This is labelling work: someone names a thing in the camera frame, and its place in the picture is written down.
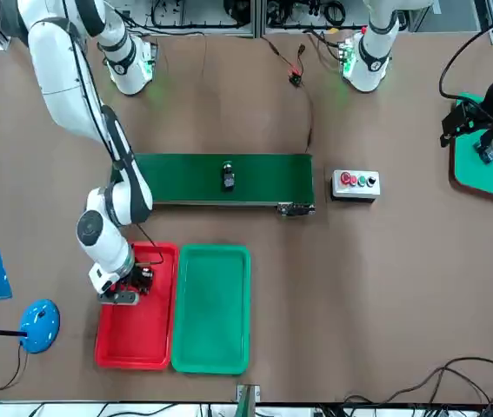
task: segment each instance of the tabletop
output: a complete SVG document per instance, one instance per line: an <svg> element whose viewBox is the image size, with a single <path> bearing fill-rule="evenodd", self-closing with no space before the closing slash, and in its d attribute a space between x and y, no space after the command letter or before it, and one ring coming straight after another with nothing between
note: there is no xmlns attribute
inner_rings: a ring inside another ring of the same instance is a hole
<svg viewBox="0 0 493 417"><path fill-rule="evenodd" d="M230 401L236 384L251 383L264 401L354 392L380 401L452 357L493 359L493 202L450 186L439 146L451 103L437 81L468 37L400 36L373 94L344 83L307 36L271 38L290 60L306 45L306 90L288 83L286 64L261 39L173 36L159 39L156 80L126 97L89 45L100 94L136 152L302 153L313 102L313 216L162 207L145 224L157 241L250 250L250 366L236 377L96 365L100 306L75 225L87 193L107 184L109 159L100 144L52 122L22 44L0 52L0 249L14 293L0 302L0 328L16 328L36 298L51 298L62 315L56 343L29 358L0 400ZM454 65L446 89L483 94L492 81L484 37ZM382 195L371 205L330 201L333 169L379 171ZM132 227L124 233L140 238ZM0 385L16 354L17 342L0 337ZM459 368L493 393L493 367ZM438 401L478 402L463 381L446 376L444 384ZM430 390L398 400L426 401Z"/></svg>

